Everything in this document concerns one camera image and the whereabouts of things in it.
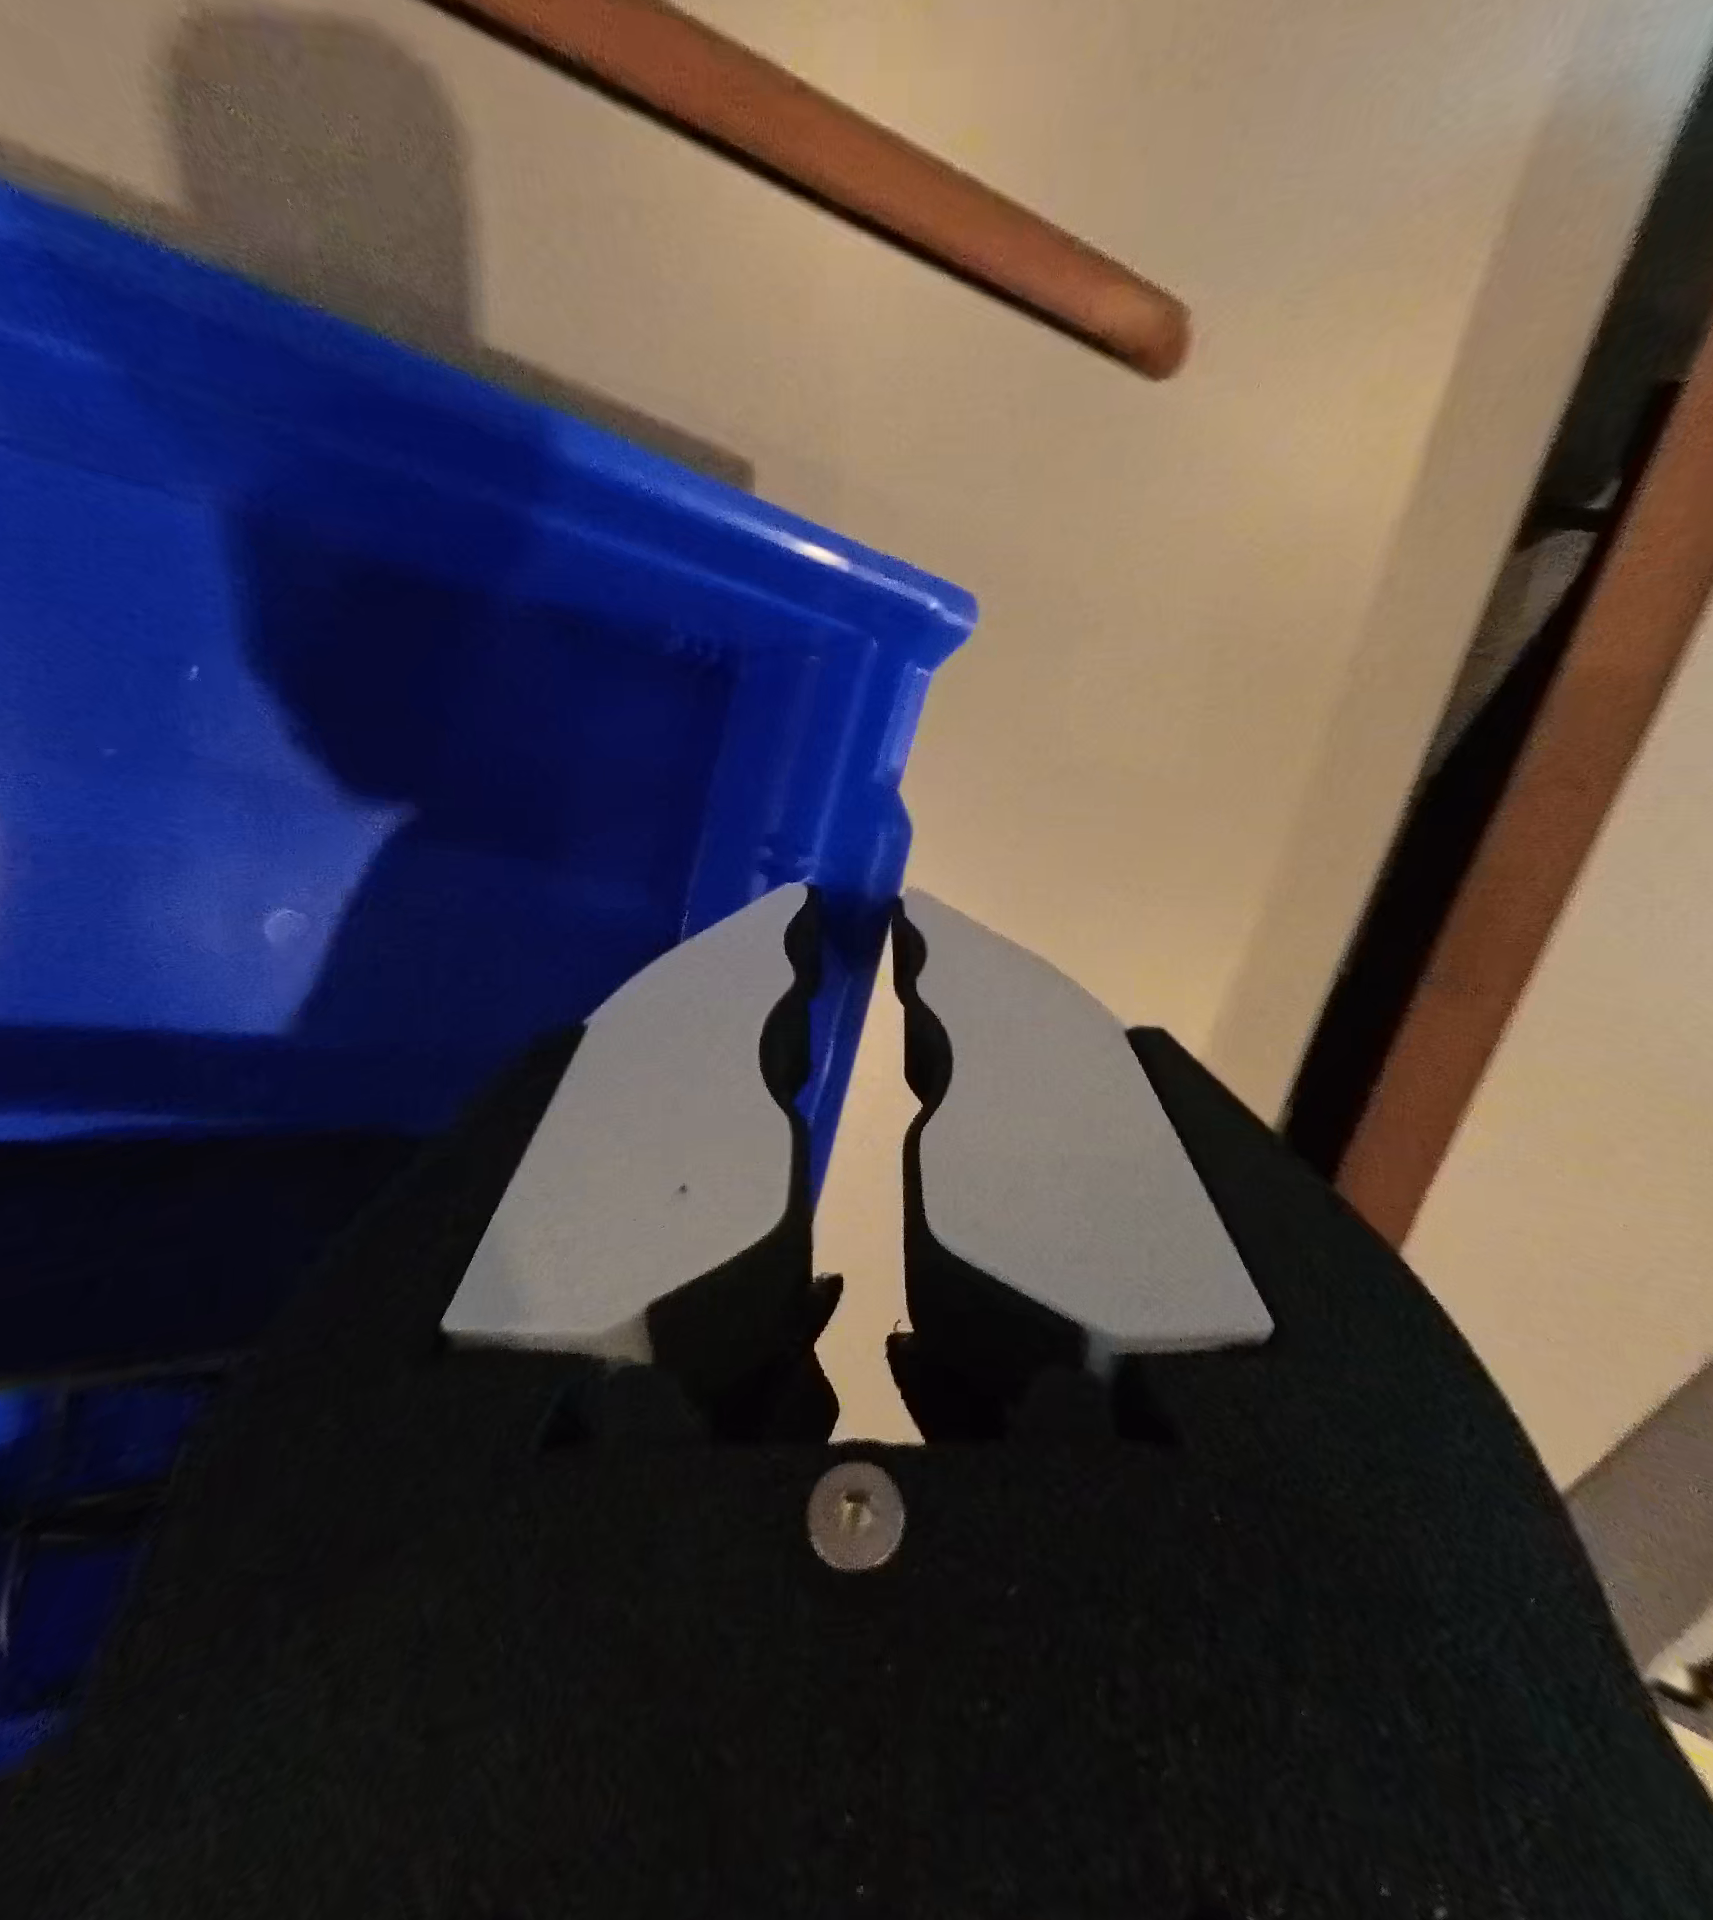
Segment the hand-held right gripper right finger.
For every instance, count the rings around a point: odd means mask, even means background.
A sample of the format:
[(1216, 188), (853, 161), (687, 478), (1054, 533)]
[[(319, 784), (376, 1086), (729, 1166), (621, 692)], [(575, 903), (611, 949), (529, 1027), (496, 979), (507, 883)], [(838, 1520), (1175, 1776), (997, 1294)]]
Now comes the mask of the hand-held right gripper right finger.
[(1273, 1335), (1228, 1225), (1128, 1030), (1013, 937), (913, 887), (892, 923), (906, 1079), (906, 1294), (925, 1338), (979, 1282), (1003, 1311), (964, 1357), (1025, 1375), (1260, 1346)]

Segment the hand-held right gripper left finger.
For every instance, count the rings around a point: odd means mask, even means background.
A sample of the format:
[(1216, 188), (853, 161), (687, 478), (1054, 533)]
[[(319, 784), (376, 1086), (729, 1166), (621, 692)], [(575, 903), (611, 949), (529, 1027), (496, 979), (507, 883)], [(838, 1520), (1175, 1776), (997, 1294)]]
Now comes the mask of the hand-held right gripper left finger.
[(808, 1019), (815, 906), (788, 883), (586, 1019), (443, 1311), (450, 1340), (668, 1360), (650, 1314), (768, 1237), (808, 1172), (765, 1038), (783, 1004)]

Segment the blue plastic bin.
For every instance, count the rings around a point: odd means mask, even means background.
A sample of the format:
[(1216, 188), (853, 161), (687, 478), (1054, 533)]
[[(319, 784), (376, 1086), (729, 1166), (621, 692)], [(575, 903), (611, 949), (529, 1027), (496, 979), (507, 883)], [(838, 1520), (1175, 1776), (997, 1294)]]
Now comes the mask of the blue plastic bin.
[[(788, 883), (819, 1191), (972, 597), (0, 181), (0, 1141), (433, 1137)], [(0, 1776), (226, 1357), (0, 1381)]]

